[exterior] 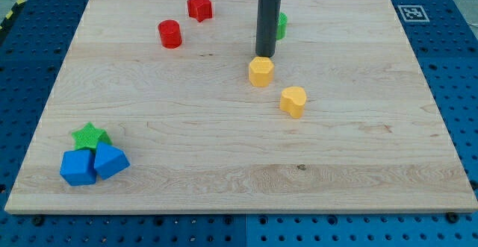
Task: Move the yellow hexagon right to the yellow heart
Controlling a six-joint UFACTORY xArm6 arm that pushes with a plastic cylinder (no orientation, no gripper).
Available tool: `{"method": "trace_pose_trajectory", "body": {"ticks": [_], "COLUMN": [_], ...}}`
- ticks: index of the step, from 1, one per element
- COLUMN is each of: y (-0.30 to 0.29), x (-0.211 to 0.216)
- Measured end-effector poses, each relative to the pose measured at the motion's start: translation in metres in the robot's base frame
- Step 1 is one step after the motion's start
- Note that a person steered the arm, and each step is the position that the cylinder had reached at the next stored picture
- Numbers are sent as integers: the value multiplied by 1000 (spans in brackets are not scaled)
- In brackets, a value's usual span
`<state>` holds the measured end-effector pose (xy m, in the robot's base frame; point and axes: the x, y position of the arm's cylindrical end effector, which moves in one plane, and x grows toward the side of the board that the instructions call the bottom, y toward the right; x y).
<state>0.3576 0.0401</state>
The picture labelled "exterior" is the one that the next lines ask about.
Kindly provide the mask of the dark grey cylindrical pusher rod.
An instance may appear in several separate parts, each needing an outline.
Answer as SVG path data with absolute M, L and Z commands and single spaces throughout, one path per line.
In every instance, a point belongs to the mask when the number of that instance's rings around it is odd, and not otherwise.
M 276 51 L 281 0 L 258 0 L 255 53 L 272 57 Z

